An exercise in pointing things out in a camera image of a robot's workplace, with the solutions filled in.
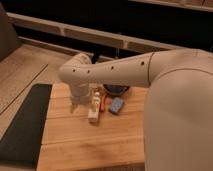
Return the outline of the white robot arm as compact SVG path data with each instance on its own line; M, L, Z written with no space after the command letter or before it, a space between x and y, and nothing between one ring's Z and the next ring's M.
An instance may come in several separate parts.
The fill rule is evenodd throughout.
M93 64L77 54L59 69L79 103L91 83L144 87L146 171L213 171L213 53L158 51Z

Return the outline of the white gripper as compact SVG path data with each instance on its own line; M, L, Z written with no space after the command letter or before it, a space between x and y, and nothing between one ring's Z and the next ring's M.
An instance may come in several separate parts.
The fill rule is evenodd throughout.
M73 103L70 104L70 113L75 110L75 104L87 104L91 99L89 84L70 85L70 99Z

